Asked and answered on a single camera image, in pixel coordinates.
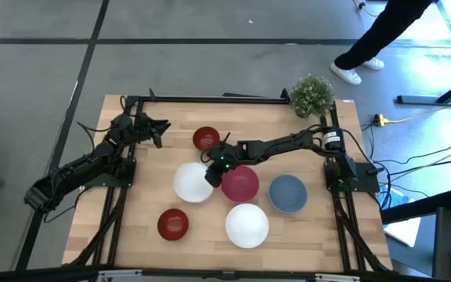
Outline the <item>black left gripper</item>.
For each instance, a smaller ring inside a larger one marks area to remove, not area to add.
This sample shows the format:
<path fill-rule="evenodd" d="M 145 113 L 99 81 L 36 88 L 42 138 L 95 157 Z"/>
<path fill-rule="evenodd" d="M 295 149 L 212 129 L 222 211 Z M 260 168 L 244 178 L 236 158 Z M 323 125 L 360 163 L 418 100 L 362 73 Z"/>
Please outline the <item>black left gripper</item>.
<path fill-rule="evenodd" d="M 135 116 L 133 132 L 136 137 L 153 137 L 156 148 L 161 148 L 163 145 L 158 133 L 164 133 L 170 126 L 169 120 L 152 120 L 146 113 L 141 112 Z"/>

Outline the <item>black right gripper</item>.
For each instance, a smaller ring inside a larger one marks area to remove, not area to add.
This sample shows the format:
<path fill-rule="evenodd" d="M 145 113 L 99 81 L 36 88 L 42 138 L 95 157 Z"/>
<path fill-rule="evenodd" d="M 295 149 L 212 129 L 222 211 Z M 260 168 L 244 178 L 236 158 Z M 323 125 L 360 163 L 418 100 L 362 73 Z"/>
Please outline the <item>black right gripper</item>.
<path fill-rule="evenodd" d="M 227 143 L 215 145 L 208 151 L 211 164 L 204 178 L 211 186 L 221 186 L 224 174 L 240 165 L 236 153 L 236 147 Z"/>

